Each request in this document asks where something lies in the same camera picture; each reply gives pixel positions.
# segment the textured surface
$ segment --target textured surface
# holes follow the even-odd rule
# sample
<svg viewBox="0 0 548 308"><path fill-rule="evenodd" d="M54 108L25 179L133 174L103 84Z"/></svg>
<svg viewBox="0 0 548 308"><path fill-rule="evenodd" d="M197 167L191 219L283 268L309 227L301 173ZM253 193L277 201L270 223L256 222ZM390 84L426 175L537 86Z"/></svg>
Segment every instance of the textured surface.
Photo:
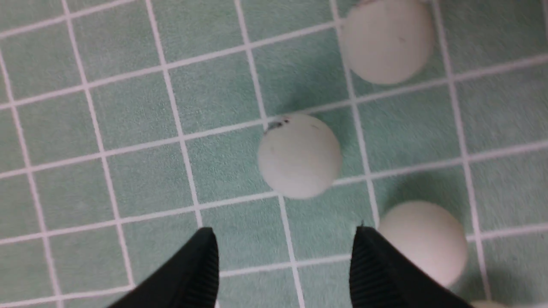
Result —
<svg viewBox="0 0 548 308"><path fill-rule="evenodd" d="M415 199L464 225L452 291L548 304L541 0L427 1L441 39L391 86L344 65L355 2L0 0L0 307L106 307L212 226L220 308L350 308L355 227ZM303 201L256 164L294 111L343 155Z"/></svg>

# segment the white grout line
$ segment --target white grout line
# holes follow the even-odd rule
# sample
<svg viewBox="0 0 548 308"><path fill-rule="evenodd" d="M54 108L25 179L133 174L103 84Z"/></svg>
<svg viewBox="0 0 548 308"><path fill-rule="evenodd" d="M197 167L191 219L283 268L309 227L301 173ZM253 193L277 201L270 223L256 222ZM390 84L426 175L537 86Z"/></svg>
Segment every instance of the white grout line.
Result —
<svg viewBox="0 0 548 308"><path fill-rule="evenodd" d="M434 169L441 169L441 168L449 168L449 167L455 167L463 163L462 158L452 158L447 159L445 161L440 162L433 162L433 163L425 163L425 164L419 164L411 167L403 167L393 170L387 170L387 171L380 171L380 172L373 172L371 174L371 178L381 179L381 178L387 178L389 176L395 176L395 175L404 175L414 172L424 172L428 170L434 170Z"/></svg>
<svg viewBox="0 0 548 308"><path fill-rule="evenodd" d="M27 170L25 168L23 169L17 169L17 170L11 170L8 172L0 173L0 179L4 178L11 178L12 176L18 176L22 174L26 174Z"/></svg>
<svg viewBox="0 0 548 308"><path fill-rule="evenodd" d="M269 192L263 192L263 193L256 193L254 195L249 195L249 196L236 197L236 198L232 198L232 199L225 199L225 200L220 200L220 201L208 202L208 203L200 204L199 207L201 209L209 209L209 208L228 206L228 205L236 204L236 203L274 198L274 197L277 197L277 196L278 196L277 193L275 193L273 191L269 191Z"/></svg>
<svg viewBox="0 0 548 308"><path fill-rule="evenodd" d="M531 233L548 232L548 223L520 226L516 228L485 231L481 234L481 239L492 239L500 237L518 236Z"/></svg>
<svg viewBox="0 0 548 308"><path fill-rule="evenodd" d="M510 147L505 147L503 149L480 152L477 154L470 155L470 161L480 162L480 161L485 161L487 159L507 157L511 155L539 151L539 150L546 150L546 149L548 149L548 140L533 142L533 143L524 144L524 145L510 146Z"/></svg>
<svg viewBox="0 0 548 308"><path fill-rule="evenodd" d="M493 65L490 67L485 67L482 69L472 70L465 73L457 74L454 76L456 82L496 75L500 73L507 73L519 69L528 68L531 66L542 65L548 62L548 54L540 54L532 56L530 58L524 58L519 60L514 60L498 65Z"/></svg>
<svg viewBox="0 0 548 308"><path fill-rule="evenodd" d="M225 277L240 276L240 275L245 275L250 273L270 272L270 271L276 271L276 270L289 269L291 268L291 266L292 266L291 262L253 266L253 267L247 267L245 269L222 271L219 273L219 276L221 278L225 278Z"/></svg>
<svg viewBox="0 0 548 308"><path fill-rule="evenodd" d="M413 84L413 85L408 85L406 87L401 87L401 88L387 90L387 91L383 91L383 92L379 92L379 93L375 93L375 94L365 95L365 96L357 98L357 102L362 103L362 102L369 102L369 101L384 99L384 98L388 98L388 97L391 97L391 96L396 96L396 95L406 94L406 93L410 93L410 92L430 89L430 88L433 88L433 87L439 87L439 86L445 85L445 84L447 84L447 79L446 78L433 79L433 80L426 81L426 82L421 82L421 83L417 83L417 84Z"/></svg>
<svg viewBox="0 0 548 308"><path fill-rule="evenodd" d="M247 33L246 20L243 16L242 3L240 0L234 0L236 7L236 14L238 15L238 22L240 30L242 32L243 45L246 48L247 62L249 63L249 72L251 73L251 79L253 80L253 88L255 89L255 97L257 99L257 105L259 106L259 115L263 120L262 127L266 130L268 123L264 121L266 119L265 105L262 101L261 86L259 84L259 76L257 75L257 69L255 67L255 59L253 59L253 53L251 51L251 45L249 43L249 36Z"/></svg>
<svg viewBox="0 0 548 308"><path fill-rule="evenodd" d="M239 25L240 25L240 30L242 31L242 38L243 38L243 41L244 41L244 46L246 47L246 55L247 55L247 60L249 62L249 70L250 70L251 77L252 77L252 80L253 80L253 87L255 89L255 95L256 95L257 104L258 104L258 107L259 107L259 114L260 114L261 120L262 120L262 128L263 128L263 130L266 130L267 127L268 127L268 118L266 116L265 106L264 106L264 102L262 100L261 87L260 87L260 84L259 84L259 76L257 75L257 70L256 70L256 67L255 67L255 60L253 59L252 47L251 47L250 42L249 42L249 36L248 36L248 32L247 32L247 27L246 27L246 20L245 20L243 10L242 10L242 3L240 2L240 0L234 0L234 6L236 7L236 13L238 15L238 22L239 22ZM294 280L294 283L295 283L295 290L297 292L297 299L299 301L299 308L305 308L305 300L304 300L304 296L302 294L302 287L301 287L301 282L300 282L300 278L299 278L299 271L297 270L297 266L296 266L296 263L295 263L295 254L293 253L293 244L292 244L292 240L291 240L291 233L289 231L289 221L287 219L287 213L286 213L286 202L283 199L282 195L277 195L277 196L278 196L279 209L280 209L280 214L281 214L281 218L282 218L282 223L283 223L283 227L284 227L284 233L286 234L287 250L288 250L288 253L289 253L289 261L290 261L291 268L292 268L293 280Z"/></svg>
<svg viewBox="0 0 548 308"><path fill-rule="evenodd" d="M286 212L286 201L283 196L278 196L279 209L282 217L283 229L286 234L287 250L289 253L289 263L291 264L291 271L293 272L293 280L295 281L295 289L297 290L297 299L299 301L299 307L305 308L305 299L302 294L301 279L299 277L299 271L297 270L297 262L295 260L295 252L293 251L293 242L291 240L291 231L289 229L289 219Z"/></svg>
<svg viewBox="0 0 548 308"><path fill-rule="evenodd" d="M8 70L6 68L4 57L2 56L1 50L0 50L0 69L2 70L2 75L4 78L5 90L8 97L8 101L13 102L12 85L9 80ZM19 113L17 112L17 108L14 106L12 106L12 116L13 116L15 128L17 130L19 144L21 146L21 153L23 156L23 161L25 163L28 184L30 186L32 200L33 200L35 211L36 211L36 217L38 219L38 226L40 228L41 238L44 245L44 257L48 265L49 278L52 282L53 294L55 297L57 297L61 295L61 288L59 286L57 273L55 272L55 261L52 256L52 249L49 244L49 239L45 235L47 231L47 227L45 225L44 213L42 212L42 205L40 204L40 196L38 194L38 189L36 188L35 179L34 179L34 176L32 175L32 172L30 171L31 160L28 155L28 149L25 143L25 136L23 134L23 128L21 126L21 120L19 119ZM57 300L56 307L63 308L64 307L63 302L61 300Z"/></svg>
<svg viewBox="0 0 548 308"><path fill-rule="evenodd" d="M6 31L3 31L3 32L0 32L0 39L4 39L4 38L10 37L10 36L18 35L18 34L25 33L25 32L30 32L30 31L42 29L42 28L45 28L45 27L48 27L48 26L51 26L51 25L60 24L61 22L66 21L67 19L72 19L72 18L76 18L76 17L89 15L89 14L92 14L92 13L100 12L102 10L117 7L119 5L126 4L126 3L129 3L129 2L133 2L133 1L135 1L135 0L116 0L116 1L109 2L109 3L97 5L95 7L91 7L91 8L88 8L88 9L83 9L83 10L78 11L76 13L72 13L72 14L68 14L68 15L65 14L65 15L57 16L57 17L54 17L54 18L51 18L51 19L42 20L42 21L39 21L39 22L34 23L34 24L30 24L30 25L19 27L19 28L6 30Z"/></svg>
<svg viewBox="0 0 548 308"><path fill-rule="evenodd" d="M325 258L297 261L297 266L304 267L304 266L311 266L311 265L331 264L331 263L337 263L337 262L350 261L350 257L352 257L352 255L350 254L332 255Z"/></svg>
<svg viewBox="0 0 548 308"><path fill-rule="evenodd" d="M474 236L476 238L476 249L478 254L479 271L481 272L483 289L488 300L491 299L491 289L489 286L489 279L487 276L487 269L485 265L485 257L483 255L483 244L480 238L481 228L480 220L478 218L477 206L476 206L476 193L472 182L472 174L470 171L469 156L466 150L466 140L464 136L463 120L460 114L459 100L456 92L455 80L453 77L453 69L451 67L451 59L449 55L448 43L445 37L445 29L443 27L443 19L441 9L439 7L439 0L432 2L434 8L434 18L436 27L438 29L438 39L441 46L443 55L443 64L447 74L447 80L449 81L449 94L451 97L451 105L455 116L456 132L459 137L460 152L463 159L464 177L466 180L466 188L468 190L468 198L470 203L470 212L472 216L472 226L474 230Z"/></svg>
<svg viewBox="0 0 548 308"><path fill-rule="evenodd" d="M219 58L219 57L222 57L222 56L227 56L227 55L231 55L231 54L240 53L240 52L243 52L245 50L246 50L246 47L244 45L240 45L240 46L232 47L232 48L229 48L229 49L219 50L217 52L212 52L212 53L207 53L207 54L203 54L203 55L199 55L199 56L194 56L192 58L182 59L182 60L178 60L178 61L175 61L175 62L168 63L167 64L167 69L171 70L171 69L181 67L181 66L185 66L185 65L189 65L189 64L194 64L194 63L198 63L198 62L202 62L202 61L207 61L207 60Z"/></svg>
<svg viewBox="0 0 548 308"><path fill-rule="evenodd" d="M60 300L93 298L98 296L128 292L128 291L131 291L132 289L133 289L132 286L123 286L123 287L116 287L116 288L105 289L105 290L70 293L70 294L64 294L61 296L50 296L45 298L15 301L11 303L0 303L0 308L13 308L13 307L36 305L36 304L47 304L47 303L51 303L52 301L56 301L58 298Z"/></svg>
<svg viewBox="0 0 548 308"><path fill-rule="evenodd" d="M158 51L160 59L160 67L164 75L165 86L167 88L169 102L171 104L173 118L175 119L175 127L177 129L177 135L180 138L179 144L181 147L182 158L185 162L186 176L189 181L190 193L192 195L192 203L194 205L194 214L196 215L196 223L198 227L203 226L202 214L198 208L198 194L196 193L196 185L194 183L194 177L192 176L192 167L190 164L189 152L186 148L184 133L182 132L181 119L179 117L179 111L177 109L177 103L175 101L175 94L173 93L173 85L171 83L171 77L169 76L167 64L165 62L164 50L162 48L162 41L160 40L160 32L158 31L158 25L156 23L156 17L154 16L154 10L152 9L151 0L145 0L146 10L149 15L150 25L152 27L152 34L154 35L154 42Z"/></svg>
<svg viewBox="0 0 548 308"><path fill-rule="evenodd" d="M264 45L267 45L267 44L272 44L272 43L276 43L276 42L285 41L286 39L291 39L291 38L300 37L300 36L308 35L308 34L311 34L311 33L315 33L315 32L318 32L318 31L323 31L323 30L329 29L333 26L334 26L333 22L328 22L326 24L321 24L321 25L317 25L317 26L313 26L313 27L309 27L309 28L304 28L304 29L297 30L297 31L294 31L294 32L285 33L283 35L279 35L279 36L276 36L276 37L263 39L261 41L250 43L248 46L240 45L240 46L237 46L237 47L220 50L218 52L212 52L212 53L208 53L208 54L195 56L193 58L188 58L188 59L183 59L183 60L179 60L179 61L176 61L176 62L168 63L168 64L165 65L165 67L168 70L170 70L170 69L174 69L176 67L181 67L181 66L185 66L185 65L189 65L189 64L193 64L193 63L198 63L198 62L201 62L201 61L215 59L215 58L218 58L218 57L221 57L221 56L230 55L230 54L234 54L234 53L238 53L238 52L243 52L243 51L245 51L246 49L249 49L249 48L256 48L256 47L264 46ZM162 65L148 67L148 68L142 69L142 70L137 70L137 71L133 71L133 72L128 72L128 73L123 73L123 74L120 74L120 75L107 77L107 78L104 78L104 79L99 79L99 80L88 83L87 87L88 88L95 88L95 87L99 87L99 86L102 86L102 85L106 85L106 84L110 84L110 83L130 79L130 78L134 78L134 77L139 77L139 76L143 76L143 75L150 74L150 73L162 72L163 70L164 70L164 67L162 67ZM37 102L37 101L41 101L41 100L45 100L45 99L51 99L51 98L55 98L55 97L58 97L58 96L75 93L75 92L82 91L82 90L84 90L84 86L83 85L77 85L77 86L74 86L74 87L71 87L71 88L66 88L66 89L61 89L61 90L56 90L56 91L53 91L53 92L40 94L38 96L23 98L23 99L14 101L11 104L0 105L0 110L10 108L12 105L21 106L21 105L31 104L33 102Z"/></svg>
<svg viewBox="0 0 548 308"><path fill-rule="evenodd" d="M0 238L0 246L1 245L7 245L7 244L19 243L19 242L31 241L33 239L42 238L43 236L44 236L44 234L39 232L39 233L31 233L31 234L25 234L25 235L20 235L20 236L15 236L15 237Z"/></svg>
<svg viewBox="0 0 548 308"><path fill-rule="evenodd" d="M261 39L259 41L251 42L249 44L249 46L252 49L257 48L257 47L262 47L262 46L265 46L265 45L274 44L274 43L286 41L288 39L301 37L301 36L309 35L309 34L312 34L312 33L324 31L324 30L327 30L327 29L331 29L334 26L335 26L335 22L330 21L330 22L326 22L324 24L319 24L319 25L316 25L316 26L308 27L308 28L302 28L300 30L296 30L296 31L293 31L293 32L288 32L288 33L284 33L282 35L278 35L278 36L274 36L274 37L270 37L270 38Z"/></svg>
<svg viewBox="0 0 548 308"><path fill-rule="evenodd" d="M346 87L347 87L348 95L350 97L350 108L352 110L352 118L354 121L356 135L358 139L359 152L362 156L362 166L363 166L363 171L366 178L367 192L369 195L369 204L371 207L371 213L373 215L373 221L375 222L375 227L378 227L380 218L379 218L379 210L378 210L376 198L375 198L375 188L373 186L373 181L371 180L371 169L369 167L369 160L367 158L366 140L363 136L362 121L360 119L358 106L357 106L358 99L356 98L356 93L354 91L352 74L350 73L350 68L348 67L348 63L346 62L346 59L343 54L344 48L343 48L343 37L341 33L342 32L341 21L339 18L339 9L337 7L336 0L329 0L329 6L331 8L331 14L333 16L333 20L335 21L335 32L337 34L337 40L339 42L339 50L341 51L342 67L344 69Z"/></svg>
<svg viewBox="0 0 548 308"><path fill-rule="evenodd" d="M252 126L262 125L263 122L264 122L263 119L257 119L257 120L252 120L252 121L243 122L243 123L239 123L239 124L223 126L223 127L219 127L219 128L210 129L210 130L204 130L202 132L185 135L184 139L185 140L191 140L191 139L202 138L202 137L211 136L211 135L228 133L228 132L231 132L233 130L238 130L238 129L248 128L248 127L252 127Z"/></svg>
<svg viewBox="0 0 548 308"><path fill-rule="evenodd" d="M70 16L69 6L68 6L66 0L61 0L61 2L62 2L62 5L63 5L63 10L65 12L65 16L67 17L66 22L67 22L67 28L68 28L68 36L70 38L70 41L71 41L71 44L72 44L72 49L74 51L74 55L75 55L75 59L76 59L76 65L78 66L78 72L80 73L80 79L82 80L82 86L84 87L85 97L86 97L87 102L88 102L89 113L90 113L90 116L92 118L93 129L95 131L95 138L97 140L97 145L98 145L98 148L99 148L99 154L101 156L101 163L102 163L103 171L105 172L105 180L106 180L106 184L107 184L107 189L109 191L110 202L112 204L112 212L114 214L114 221L116 222L116 232L118 234L118 241L120 243L120 248L122 250L122 257L124 259L124 266L125 266L125 271L126 271L126 274L127 274L128 283L129 283L130 286L134 286L135 281L133 280L133 272L132 272L132 267L131 267L131 261L129 260L128 248L127 248L127 245L125 243L124 230L122 229L122 224L120 222L120 213L118 211L118 203L116 201L114 186L112 184L112 178L110 176L109 164L106 160L106 156L104 155L105 148L103 146L101 132L99 130L99 124L97 122L97 115L95 113L95 107L93 106L92 95L89 91L88 80L85 76L85 71L84 71L84 66L82 64L82 59L80 58L80 53L78 52L78 45L76 43L74 28L72 27L72 20L69 17Z"/></svg>

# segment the grout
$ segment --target grout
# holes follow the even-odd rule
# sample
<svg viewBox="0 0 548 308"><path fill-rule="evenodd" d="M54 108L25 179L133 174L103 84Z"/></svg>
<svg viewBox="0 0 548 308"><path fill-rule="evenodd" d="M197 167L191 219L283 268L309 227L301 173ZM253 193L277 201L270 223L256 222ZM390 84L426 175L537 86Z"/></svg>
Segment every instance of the grout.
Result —
<svg viewBox="0 0 548 308"><path fill-rule="evenodd" d="M4 38L10 37L10 36L18 35L18 34L25 33L25 32L30 32L30 31L42 29L42 28L45 28L45 27L48 27L48 26L51 26L51 25L60 24L61 22L66 21L67 19L82 17L82 16L85 16L85 15L100 12L102 10L117 7L121 4L126 4L126 3L129 3L129 2L133 2L133 1L135 1L135 0L116 0L116 1L109 2L109 3L97 5L97 6L94 6L94 7L91 7L91 8L83 9L83 10L80 10L76 13L70 14L70 12L69 12L68 14L57 16L57 17L54 17L54 18L51 18L51 19L42 20L42 21L36 22L34 24L30 24L30 25L26 25L26 26L14 28L14 29L6 30L6 31L3 31L3 32L0 32L0 39L4 39Z"/></svg>
<svg viewBox="0 0 548 308"><path fill-rule="evenodd" d="M476 249L478 254L478 264L479 264L479 271L482 276L483 281L483 289L485 291L485 295L487 300L491 299L491 289L489 285L489 278L487 275L487 269L485 264L485 257L483 254L483 244L481 241L481 228L480 228L480 221L478 218L478 212L477 212L477 206L476 206L476 193L473 186L472 181L472 174L470 171L470 164L469 164L469 156L466 150L466 140L464 135L464 128L463 128L463 120L461 119L460 114L460 107L459 107L459 100L458 95L456 91L455 86L455 80L453 77L453 69L451 66L451 59L449 55L449 48L448 43L445 37L445 29L443 27L443 17L441 13L441 9L439 7L439 0L433 0L432 2L433 8L434 8L434 18L436 27L438 29L438 39L439 44L441 47L441 52L443 55L443 64L446 70L447 74L447 80L449 83L449 95L451 97L451 105L453 107L454 117L455 117L455 125L456 125L456 132L459 138L459 146L461 151L461 157L463 159L463 167L464 167L464 177L466 181L466 188L468 190L468 198L469 198L469 204L470 204L470 212L472 216L472 227L474 230L474 237L476 240Z"/></svg>
<svg viewBox="0 0 548 308"><path fill-rule="evenodd" d="M249 195L249 196L236 197L236 198L232 198L232 199L225 199L225 200L220 200L220 201L204 203L204 204L201 204L199 207L202 208L202 209L210 209L210 208L228 206L228 205L236 204L236 203L256 201L256 200L262 200L262 199L267 199L267 198L274 198L274 197L277 197L277 196L278 196L278 193L275 193L273 191L269 191L269 192L257 193L257 194Z"/></svg>
<svg viewBox="0 0 548 308"><path fill-rule="evenodd" d="M344 48L343 48L343 38L341 33L341 22L339 18L339 9L337 7L336 0L329 0L329 6L331 7L331 13L333 16L333 20L335 21L335 32L337 34L337 40L339 42L339 50L343 51ZM362 166L363 166L363 171L366 178L367 192L369 195L369 204L371 207L371 213L373 215L373 221L375 222L375 227L378 227L379 221L380 221L379 209L377 207L376 198L375 198L375 188L373 186L373 181L371 180L371 169L369 167L369 160L367 157L366 140L363 136L362 122L359 117L359 111L357 106L358 100L356 98L356 93L354 91L354 85L352 82L352 74L350 72L350 68L348 67L348 63L346 62L346 59L342 54L341 54L341 60L342 60L342 67L344 69L344 75L346 79L346 87L347 87L348 95L350 97L350 108L352 110L352 118L354 121L356 135L358 139L359 152L362 156Z"/></svg>
<svg viewBox="0 0 548 308"><path fill-rule="evenodd" d="M4 78L5 90L6 90L6 95L8 97L8 101L13 102L12 85L9 80L8 69L5 65L4 57L2 55L1 50L0 50L0 69L2 70L2 75ZM40 237L42 238L42 243L44 245L44 257L48 265L49 278L52 283L53 294L55 295L55 297L57 297L61 295L61 288L59 286L57 273L55 272L55 261L52 256L52 249L49 243L49 239L45 235L45 232L47 231L47 227L45 225L45 218L44 218L44 213L42 211L42 205L40 204L40 196L36 188L34 176L32 175L32 172L30 171L31 160L28 155L28 149L25 143L25 136L23 134L23 128L21 126L19 113L17 112L17 108L15 106L12 106L11 110L12 110L12 116L13 116L15 128L17 130L19 144L21 146L21 153L23 156L24 164L25 164L26 175L27 175L28 184L31 190L32 200L33 200L33 204L36 211L36 217L38 219L38 226L40 228L40 234L41 234ZM57 300L56 307L63 308L64 307L63 302L61 300Z"/></svg>
<svg viewBox="0 0 548 308"><path fill-rule="evenodd" d="M123 286L123 287L116 287L116 288L105 289L105 290L70 293L70 294L64 294L64 295L61 295L61 296L49 296L49 297L44 297L44 298L14 301L14 302L10 302L10 303L0 303L0 308L13 308L13 307L36 305L36 304L47 304L47 303L51 303L52 301L56 301L57 298L59 298L60 300L92 298L92 297L97 297L97 296L112 295L112 294L116 294L116 293L128 292L128 291L131 291L132 289L133 289L132 286Z"/></svg>
<svg viewBox="0 0 548 308"><path fill-rule="evenodd" d="M480 152L480 153L471 155L470 161L480 162L480 161L485 161L487 159L507 157L511 155L539 151L539 150L546 150L546 149L548 149L548 140Z"/></svg>
<svg viewBox="0 0 548 308"><path fill-rule="evenodd" d="M537 232L547 232L547 231L548 231L548 224L528 225L528 226L516 227L511 229L488 231L482 235L482 239L512 237L512 236L519 236L519 235L525 235L525 234L531 234L531 233L537 233ZM25 236L25 237L29 237L29 239L40 238L41 234L37 233L35 235ZM474 242L476 240L476 237L475 235L468 235L466 239L468 242ZM332 256L322 257L322 258L301 260L301 261L296 261L295 263L297 267L305 267L305 266L312 266L312 265L319 265L319 264L332 264L337 262L344 262L344 261L350 260L350 257L351 257L350 254L340 254L340 255L332 255ZM232 276L247 275L250 273L257 273L257 272L269 272L269 271L275 271L275 270L289 269L291 267L292 267L291 262L274 263L274 264L268 264L268 265L247 267L243 269L221 271L220 277L225 278L225 277L232 277ZM109 295L109 294L115 294L120 292L127 292L132 289L133 289L132 286L125 286L125 287L117 287L117 288L107 289L107 290L96 290L96 291L89 291L89 292L82 292L82 293L64 294L59 296L59 298L60 299L88 298L88 297L94 297L94 296L102 296L102 295ZM50 296L46 298L17 301L12 303L0 303L0 308L11 308L11 307L27 306L32 304L49 303L49 302L55 301L57 298L58 297L56 296Z"/></svg>
<svg viewBox="0 0 548 308"><path fill-rule="evenodd" d="M302 29L299 29L299 30L296 30L296 31L293 31L293 32L284 33L282 35L261 39L259 41L255 41L255 42L250 43L249 46L252 49L254 49L254 48L262 47L262 46L265 46L265 45L270 45L270 44L274 44L274 43L278 43L278 42L282 42L282 41L287 41L287 40L292 39L292 38L297 38L297 37L309 35L309 34L312 34L312 33L316 33L316 32L331 29L335 26L335 24L336 23L334 21L325 22L323 24L319 24L319 25L316 25L316 26L302 28Z"/></svg>
<svg viewBox="0 0 548 308"><path fill-rule="evenodd" d="M404 174L415 173L415 172L429 171L433 169L455 167L462 163L463 163L462 158L452 158L452 159L447 159L445 161L424 163L424 164L418 164L411 167L403 167L403 168L398 168L393 170L374 172L371 174L371 177L372 179L376 180L376 179L387 178L389 176L395 176L395 175L404 175Z"/></svg>
<svg viewBox="0 0 548 308"><path fill-rule="evenodd" d="M548 223L521 226L509 229L486 231L481 234L481 239L493 239L500 237L518 236L548 231Z"/></svg>
<svg viewBox="0 0 548 308"><path fill-rule="evenodd" d="M299 278L299 271L297 270L297 262L295 260L295 252L293 251L293 242L291 240L291 231L289 229L289 219L286 212L286 201L282 195L278 196L279 209L282 217L282 224L284 233L286 234L287 251L289 253L289 263L291 264L291 271L293 273L293 280L295 281L295 289L297 291L297 299L299 301L299 307L305 308L305 299L302 293L301 279Z"/></svg>
<svg viewBox="0 0 548 308"><path fill-rule="evenodd" d="M262 120L262 128L263 130L266 130L268 128L268 118L266 116L265 111L265 105L262 100L262 94L261 94L261 87L259 83L259 76L257 74L257 70L255 67L255 61L253 59L253 53L252 53L252 47L249 42L249 36L247 32L246 27L246 19L243 14L242 9L242 3L240 0L234 0L234 6L236 8L236 13L238 15L238 22L240 26L240 30L242 31L242 38L244 41L244 46L246 48L246 56L247 60L249 62L249 70L251 73L251 77L253 80L253 87L255 89L255 95L257 99L257 105L259 107L259 114L261 116ZM278 203L279 203L279 209L280 209L280 215L282 219L282 224L284 228L284 233L286 235L286 242L287 242L287 250L289 254L289 263L291 265L291 270L293 274L293 281L295 283L295 291L297 293L297 300L299 302L299 308L305 308L305 300L302 293L302 287L299 277L299 271L297 270L296 262L295 262L295 254L293 252L293 244L291 240L291 232L289 230L289 220L287 218L287 212L286 212L286 202L282 195L276 194L278 197Z"/></svg>
<svg viewBox="0 0 548 308"><path fill-rule="evenodd" d="M112 212L114 214L114 221L116 222L116 233L118 234L118 241L120 248L122 250L122 257L124 259L124 267L127 274L128 283L130 286L135 286L135 281L133 280L133 271L131 267L131 261L129 259L128 247L125 243L124 230L122 229L122 224L120 223L120 213L118 210L118 203L116 201L116 194L114 192L114 185L112 183L112 178L110 176L109 164L104 155L105 148L103 145L101 131L99 129L99 123L97 122L97 114L95 113L95 107L93 106L92 95L89 91L88 80L85 76L84 66L82 64L82 59L80 53L78 52L78 45L76 43L76 38L74 34L74 28L72 27L72 20L70 18L69 6L66 0L61 0L63 5L63 10L65 12L68 36L70 38L72 49L76 59L76 65L78 66L78 72L80 73L80 79L82 81L82 86L84 87L85 97L88 102L89 113L92 118L93 128L95 131L95 138L97 140L97 145L99 148L99 154L101 156L101 163L103 171L105 172L105 180L107 185L107 190L109 192L109 198L112 205Z"/></svg>
<svg viewBox="0 0 548 308"><path fill-rule="evenodd" d="M154 15L154 10L152 8L151 0L145 0L146 10L149 15L150 25L152 27L152 34L154 36L154 42L156 44L156 49L158 51L158 56L160 60L160 67L162 68L162 73L164 75L165 86L167 88L169 102L171 104L173 118L175 120L175 127L177 129L177 135L179 136L179 144L181 147L181 153L183 161L185 162L186 176L189 181L190 194L192 196L192 203L194 208L194 214L196 216L196 224L198 227L203 226L202 213L198 208L198 194L196 192L196 184L194 183L194 176L192 175L192 167L190 165L189 152L186 148L184 133L182 132L181 119L179 117L179 110L177 109L177 103L175 101L175 94L173 93L173 86L171 83L171 77L168 72L167 64L165 62L164 50L162 47L162 41L160 39L160 32L158 31L158 25L156 23L156 17Z"/></svg>
<svg viewBox="0 0 548 308"><path fill-rule="evenodd" d="M408 85L406 87L401 87L401 88L397 88L397 89L391 89L391 90L387 90L387 91L383 91L383 92L379 92L379 93L365 95L365 96L357 98L357 102L358 103L370 102L370 101L374 101L374 100L388 98L388 97L391 97L391 96L406 94L406 93L420 91L420 90L426 90L426 89L430 89L430 88L433 88L433 87L439 87L441 85L445 85L445 84L447 84L447 82L448 81L447 81L446 78L433 79L433 80L430 80L430 81L421 82L421 83L417 83L417 84L414 84L414 85Z"/></svg>
<svg viewBox="0 0 548 308"><path fill-rule="evenodd" d="M259 107L259 115L261 117L262 128L266 130L268 123L266 119L265 104L262 101L261 86L259 84L259 75L257 74L257 68L255 67L255 59L253 58L253 53L249 43L249 35L247 33L246 21L243 16L242 3L240 0L234 0L234 5L236 6L236 13L238 15L238 22L240 29L242 31L243 44L246 48L247 62L249 63L249 72L251 73L251 79L253 81L253 88L255 89L255 97L257 99L257 105Z"/></svg>
<svg viewBox="0 0 548 308"><path fill-rule="evenodd" d="M270 272L270 271L276 271L276 270L289 269L291 268L291 266L292 266L291 262L253 266L253 267L247 267L245 269L221 271L219 273L219 277L225 278L225 277L240 276L240 275L258 273L258 272Z"/></svg>
<svg viewBox="0 0 548 308"><path fill-rule="evenodd" d="M500 73L507 73L514 70L525 69L531 66L542 65L548 62L548 54L540 54L529 58L514 60L505 62L490 67L484 67L477 70L471 70L465 73L454 75L454 80L457 82L467 81L470 79L476 79L480 77L486 77L496 75Z"/></svg>
<svg viewBox="0 0 548 308"><path fill-rule="evenodd" d="M350 261L350 257L352 257L350 254L332 255L325 258L298 261L297 266L304 267L304 266L311 266L311 265L332 264L337 262Z"/></svg>

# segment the white ball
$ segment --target white ball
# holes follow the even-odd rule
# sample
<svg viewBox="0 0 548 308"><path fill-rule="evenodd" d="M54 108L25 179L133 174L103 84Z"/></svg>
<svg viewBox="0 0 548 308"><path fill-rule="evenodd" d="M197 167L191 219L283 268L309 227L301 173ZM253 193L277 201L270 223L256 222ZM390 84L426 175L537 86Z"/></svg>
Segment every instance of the white ball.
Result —
<svg viewBox="0 0 548 308"><path fill-rule="evenodd" d="M409 261L444 287L460 277L468 260L463 226L430 202L398 205L379 224L379 232Z"/></svg>
<svg viewBox="0 0 548 308"><path fill-rule="evenodd" d="M506 308L506 306L489 300L478 300L470 303L474 308Z"/></svg>
<svg viewBox="0 0 548 308"><path fill-rule="evenodd" d="M278 193L295 199L320 195L339 176L339 142L322 121L289 115L265 132L259 146L259 169Z"/></svg>
<svg viewBox="0 0 548 308"><path fill-rule="evenodd" d="M435 31L419 0L362 0L345 20L343 52L366 81L394 84L419 72L433 53Z"/></svg>

